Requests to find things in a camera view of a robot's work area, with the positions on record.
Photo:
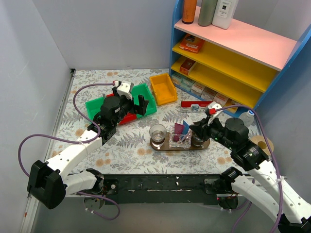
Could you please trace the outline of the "blue toothpaste tube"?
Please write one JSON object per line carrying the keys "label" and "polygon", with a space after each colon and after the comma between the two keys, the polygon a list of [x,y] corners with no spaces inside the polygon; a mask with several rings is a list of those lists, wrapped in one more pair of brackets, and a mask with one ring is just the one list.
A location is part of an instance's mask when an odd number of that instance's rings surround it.
{"label": "blue toothpaste tube", "polygon": [[182,134],[187,135],[188,131],[189,131],[189,125],[186,121],[183,121],[183,126],[184,126],[184,128],[183,128]]}

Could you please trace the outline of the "green translucent cup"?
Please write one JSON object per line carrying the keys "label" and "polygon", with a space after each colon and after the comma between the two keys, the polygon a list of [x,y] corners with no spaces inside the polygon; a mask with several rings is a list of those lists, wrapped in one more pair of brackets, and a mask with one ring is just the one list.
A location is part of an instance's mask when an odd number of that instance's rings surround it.
{"label": "green translucent cup", "polygon": [[210,139],[204,141],[203,139],[200,139],[195,133],[191,137],[191,145],[193,147],[201,147],[206,148],[210,144]]}

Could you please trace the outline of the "pink toothpaste tube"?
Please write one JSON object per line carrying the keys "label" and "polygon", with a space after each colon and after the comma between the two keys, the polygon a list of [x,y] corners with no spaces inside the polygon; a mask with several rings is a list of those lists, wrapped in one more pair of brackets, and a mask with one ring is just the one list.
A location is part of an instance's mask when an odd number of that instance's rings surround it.
{"label": "pink toothpaste tube", "polygon": [[174,134],[173,134],[173,141],[174,142],[178,142],[179,141],[179,138],[182,135],[184,127],[185,127],[184,125],[181,125],[181,124],[178,124],[178,123],[174,124]]}

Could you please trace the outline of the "clear textured acrylic holder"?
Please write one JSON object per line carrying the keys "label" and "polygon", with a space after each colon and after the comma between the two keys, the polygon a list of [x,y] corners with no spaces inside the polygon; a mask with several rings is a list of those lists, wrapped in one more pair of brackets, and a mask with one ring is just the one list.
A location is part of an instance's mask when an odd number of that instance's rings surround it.
{"label": "clear textured acrylic holder", "polygon": [[174,126],[170,126],[170,129],[169,129],[169,148],[171,148],[171,149],[174,149],[174,148],[176,148],[176,149],[189,149],[191,147],[192,131],[189,130],[188,133],[190,133],[190,134],[189,134],[188,138],[186,138],[185,141],[180,142],[180,139],[184,136],[184,135],[181,135],[179,138],[179,141],[174,142],[173,141]]}

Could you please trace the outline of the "clear glass cup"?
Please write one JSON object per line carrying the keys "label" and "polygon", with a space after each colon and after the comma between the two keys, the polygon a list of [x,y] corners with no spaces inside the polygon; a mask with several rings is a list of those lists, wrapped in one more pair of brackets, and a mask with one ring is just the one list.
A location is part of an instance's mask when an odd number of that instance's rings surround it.
{"label": "clear glass cup", "polygon": [[149,134],[152,145],[155,147],[161,147],[164,144],[167,130],[165,126],[156,124],[149,129]]}

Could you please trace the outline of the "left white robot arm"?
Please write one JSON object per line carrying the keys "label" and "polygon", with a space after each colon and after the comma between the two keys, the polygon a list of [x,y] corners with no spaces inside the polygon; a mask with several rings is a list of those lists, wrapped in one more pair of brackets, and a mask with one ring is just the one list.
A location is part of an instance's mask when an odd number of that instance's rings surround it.
{"label": "left white robot arm", "polygon": [[99,194],[103,190],[99,172],[93,169],[75,175],[70,172],[116,133],[116,127],[128,113],[145,115],[149,101],[138,95],[138,104],[135,104],[131,90],[126,83],[114,87],[113,95],[104,98],[92,125],[77,141],[59,155],[45,162],[38,160],[32,165],[27,191],[48,209],[58,206],[66,195],[81,190]]}

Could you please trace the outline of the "red plastic bin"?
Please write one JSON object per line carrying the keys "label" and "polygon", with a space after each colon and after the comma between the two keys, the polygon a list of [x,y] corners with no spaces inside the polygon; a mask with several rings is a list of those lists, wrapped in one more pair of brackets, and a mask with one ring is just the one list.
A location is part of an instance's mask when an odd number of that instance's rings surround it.
{"label": "red plastic bin", "polygon": [[125,96],[108,95],[104,99],[101,111],[105,119],[119,124],[125,124],[137,118],[134,112],[134,102]]}

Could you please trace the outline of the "green bin with cups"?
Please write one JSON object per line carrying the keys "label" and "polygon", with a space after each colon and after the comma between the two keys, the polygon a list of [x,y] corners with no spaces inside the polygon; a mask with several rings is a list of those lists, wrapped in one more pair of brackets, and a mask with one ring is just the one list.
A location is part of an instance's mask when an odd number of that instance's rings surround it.
{"label": "green bin with cups", "polygon": [[148,115],[154,114],[157,111],[156,101],[153,95],[151,94],[151,91],[149,90],[147,84],[143,83],[143,84],[134,86],[131,94],[132,94],[132,97],[134,98],[134,103],[136,105],[139,105],[138,95],[144,96],[144,99],[149,101],[145,115],[143,116],[137,115],[137,118],[146,117]]}

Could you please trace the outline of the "green bin with toothbrushes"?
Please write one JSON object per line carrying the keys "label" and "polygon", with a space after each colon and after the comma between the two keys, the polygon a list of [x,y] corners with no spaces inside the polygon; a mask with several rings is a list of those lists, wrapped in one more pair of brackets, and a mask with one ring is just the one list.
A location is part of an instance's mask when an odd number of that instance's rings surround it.
{"label": "green bin with toothbrushes", "polygon": [[100,112],[100,108],[104,102],[104,97],[85,102],[88,118],[93,120],[95,115]]}

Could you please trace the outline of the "clear plastic water bottle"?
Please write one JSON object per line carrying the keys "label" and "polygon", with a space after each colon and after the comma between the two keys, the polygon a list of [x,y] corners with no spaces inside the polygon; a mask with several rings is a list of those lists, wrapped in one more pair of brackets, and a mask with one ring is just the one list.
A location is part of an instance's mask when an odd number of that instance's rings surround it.
{"label": "clear plastic water bottle", "polygon": [[252,110],[248,110],[247,112],[242,113],[239,116],[246,127],[250,127],[255,120],[255,114]]}

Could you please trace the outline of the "yellow plastic bin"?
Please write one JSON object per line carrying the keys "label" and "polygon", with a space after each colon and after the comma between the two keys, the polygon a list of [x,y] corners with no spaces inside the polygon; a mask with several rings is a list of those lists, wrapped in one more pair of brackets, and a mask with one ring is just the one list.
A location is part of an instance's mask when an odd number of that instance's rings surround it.
{"label": "yellow plastic bin", "polygon": [[168,73],[150,77],[151,90],[158,105],[177,101],[177,92]]}

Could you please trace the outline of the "teal sponge pack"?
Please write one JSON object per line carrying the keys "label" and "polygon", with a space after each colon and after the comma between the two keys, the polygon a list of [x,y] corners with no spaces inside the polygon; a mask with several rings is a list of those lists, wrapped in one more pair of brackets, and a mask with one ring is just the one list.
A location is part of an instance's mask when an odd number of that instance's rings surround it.
{"label": "teal sponge pack", "polygon": [[188,77],[185,77],[185,78],[183,78],[183,80],[180,84],[180,87],[190,92],[194,83],[195,83],[194,80],[192,80]]}
{"label": "teal sponge pack", "polygon": [[184,76],[179,73],[174,73],[171,75],[171,80],[175,85],[181,85]]}

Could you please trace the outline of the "orange box upper shelf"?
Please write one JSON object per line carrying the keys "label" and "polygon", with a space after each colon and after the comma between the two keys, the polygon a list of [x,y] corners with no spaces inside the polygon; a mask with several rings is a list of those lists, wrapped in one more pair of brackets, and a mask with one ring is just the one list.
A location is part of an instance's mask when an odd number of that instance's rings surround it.
{"label": "orange box upper shelf", "polygon": [[179,44],[179,48],[192,53],[198,53],[204,44],[204,40],[191,34],[186,34]]}

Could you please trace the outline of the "grey bottle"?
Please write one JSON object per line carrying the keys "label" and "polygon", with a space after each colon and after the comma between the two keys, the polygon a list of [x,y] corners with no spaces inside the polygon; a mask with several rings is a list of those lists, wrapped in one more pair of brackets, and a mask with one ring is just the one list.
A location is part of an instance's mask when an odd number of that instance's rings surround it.
{"label": "grey bottle", "polygon": [[212,23],[217,0],[202,0],[198,18],[198,24],[206,27]]}

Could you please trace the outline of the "black aluminium base frame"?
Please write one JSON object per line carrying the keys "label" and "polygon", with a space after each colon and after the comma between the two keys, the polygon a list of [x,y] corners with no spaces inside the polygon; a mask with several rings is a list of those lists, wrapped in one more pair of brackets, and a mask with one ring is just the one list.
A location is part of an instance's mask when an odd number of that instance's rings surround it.
{"label": "black aluminium base frame", "polygon": [[102,196],[117,204],[202,203],[216,205],[217,196],[232,194],[232,184],[242,176],[230,167],[221,174],[102,174],[88,168],[63,178],[60,170],[33,165],[27,191],[48,209],[66,196],[82,192]]}

